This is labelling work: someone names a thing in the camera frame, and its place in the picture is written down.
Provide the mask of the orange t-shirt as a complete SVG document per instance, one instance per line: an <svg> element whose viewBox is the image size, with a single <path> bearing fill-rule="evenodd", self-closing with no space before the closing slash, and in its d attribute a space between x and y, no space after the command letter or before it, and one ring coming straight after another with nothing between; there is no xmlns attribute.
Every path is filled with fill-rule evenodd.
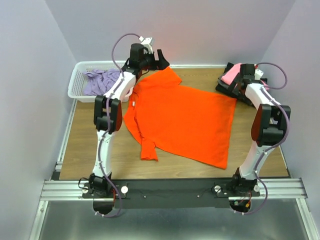
<svg viewBox="0 0 320 240"><path fill-rule="evenodd" d="M167 67L134 86L123 119L141 160L157 160L159 148L225 170L236 99L181 83Z"/></svg>

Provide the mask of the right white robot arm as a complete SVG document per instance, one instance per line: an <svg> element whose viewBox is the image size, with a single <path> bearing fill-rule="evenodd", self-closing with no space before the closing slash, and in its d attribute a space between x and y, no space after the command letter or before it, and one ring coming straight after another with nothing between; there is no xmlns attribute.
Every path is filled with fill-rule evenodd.
<svg viewBox="0 0 320 240"><path fill-rule="evenodd" d="M258 65L242 63L225 89L228 96L255 107L256 115L251 127L252 144L247 157L230 182L215 186L214 190L219 196L244 196L256 191L263 164L288 136L291 108L281 105L270 95L270 86L262 81L262 75Z"/></svg>

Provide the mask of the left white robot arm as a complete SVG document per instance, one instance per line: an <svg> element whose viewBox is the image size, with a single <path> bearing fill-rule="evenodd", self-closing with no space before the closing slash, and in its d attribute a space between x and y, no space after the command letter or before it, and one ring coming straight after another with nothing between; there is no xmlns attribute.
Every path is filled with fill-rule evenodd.
<svg viewBox="0 0 320 240"><path fill-rule="evenodd" d="M170 65L161 49L157 50L157 54L158 59L155 59L152 43L147 43L146 40L133 43L129 58L120 68L115 84L103 95L95 97L93 123L97 134L97 150L88 186L92 194L101 198L107 197L116 188L111 182L111 152L114 137L123 121L122 102L143 75L143 71L164 70Z"/></svg>

